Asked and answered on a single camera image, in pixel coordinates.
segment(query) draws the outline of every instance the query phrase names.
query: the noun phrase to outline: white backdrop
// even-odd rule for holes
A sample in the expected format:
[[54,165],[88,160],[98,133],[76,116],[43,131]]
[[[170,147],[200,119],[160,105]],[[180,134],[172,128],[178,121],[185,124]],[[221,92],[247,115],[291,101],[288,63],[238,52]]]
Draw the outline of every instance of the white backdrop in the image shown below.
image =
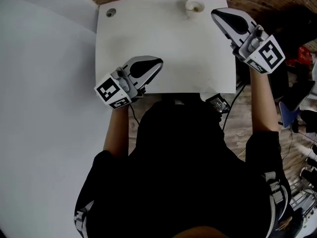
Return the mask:
[[90,0],[0,0],[0,228],[78,238],[72,218],[110,111],[94,92]]

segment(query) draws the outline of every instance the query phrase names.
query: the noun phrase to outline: black shirt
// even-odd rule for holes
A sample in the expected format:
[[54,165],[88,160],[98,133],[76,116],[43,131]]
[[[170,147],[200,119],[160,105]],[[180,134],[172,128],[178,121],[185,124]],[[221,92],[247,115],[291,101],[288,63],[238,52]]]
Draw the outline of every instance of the black shirt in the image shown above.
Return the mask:
[[154,104],[129,157],[103,151],[94,159],[75,209],[94,200],[88,237],[171,238],[196,226],[265,237],[271,211],[262,174],[276,171],[287,183],[278,133],[255,133],[243,162],[226,147],[219,121],[206,103]]

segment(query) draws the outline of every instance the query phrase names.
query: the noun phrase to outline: black cable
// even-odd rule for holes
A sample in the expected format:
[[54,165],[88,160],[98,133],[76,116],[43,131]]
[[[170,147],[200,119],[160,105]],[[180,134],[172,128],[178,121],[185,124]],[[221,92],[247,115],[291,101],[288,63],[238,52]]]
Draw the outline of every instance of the black cable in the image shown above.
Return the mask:
[[227,117],[226,117],[226,119],[224,120],[224,124],[223,124],[223,127],[222,127],[222,131],[224,131],[224,127],[226,126],[226,122],[227,122],[227,119],[228,119],[228,117],[229,117],[229,114],[230,114],[230,111],[231,111],[231,109],[232,109],[232,106],[233,106],[234,102],[235,102],[236,99],[239,97],[240,93],[242,93],[242,91],[243,91],[243,89],[246,87],[247,83],[248,83],[248,80],[244,83],[244,85],[242,86],[240,92],[236,95],[236,97],[234,97],[234,99],[233,99],[233,101],[232,101],[232,103],[231,103],[229,112],[228,112],[228,114],[227,114]]
[[132,113],[133,113],[133,116],[134,116],[135,121],[137,121],[138,125],[140,125],[139,121],[138,121],[137,118],[135,117],[135,113],[134,113],[134,109],[133,109],[132,105],[131,105],[131,104],[129,104],[129,105],[130,105],[130,108],[132,109]]
[[288,153],[286,154],[286,156],[282,159],[282,161],[284,161],[284,159],[289,155],[289,152],[291,150],[291,146],[292,146],[292,143],[293,143],[293,132],[291,131],[291,136],[292,136],[292,140],[291,140],[291,143],[289,145],[289,148],[288,148]]
[[306,136],[305,134],[302,134],[302,135],[304,135],[306,138],[309,138],[311,141],[313,141],[313,142],[316,142],[316,143],[317,143],[317,141],[315,141],[315,140],[311,139],[310,137]]

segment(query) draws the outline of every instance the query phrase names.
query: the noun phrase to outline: table surface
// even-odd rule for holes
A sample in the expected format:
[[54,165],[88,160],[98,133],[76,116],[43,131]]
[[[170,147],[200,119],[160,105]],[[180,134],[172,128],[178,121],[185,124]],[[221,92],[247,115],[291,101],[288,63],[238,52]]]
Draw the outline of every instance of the table surface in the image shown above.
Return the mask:
[[[196,0],[204,11],[188,18],[187,0],[120,0],[100,6],[96,83],[134,56],[154,56],[163,69],[147,93],[235,93],[235,58],[230,40],[211,18],[225,0]],[[113,17],[106,12],[116,9]]]

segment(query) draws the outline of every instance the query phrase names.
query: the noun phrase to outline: hand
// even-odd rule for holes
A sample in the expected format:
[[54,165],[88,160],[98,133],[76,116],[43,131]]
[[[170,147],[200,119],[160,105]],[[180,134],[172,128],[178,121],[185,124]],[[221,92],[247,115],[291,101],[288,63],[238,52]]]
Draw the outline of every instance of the hand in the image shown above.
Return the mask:
[[286,220],[282,221],[281,224],[280,224],[280,226],[279,226],[279,229],[278,229],[278,230],[284,230],[284,229],[286,229],[292,219],[293,219],[293,217],[291,216],[291,217],[287,218]]

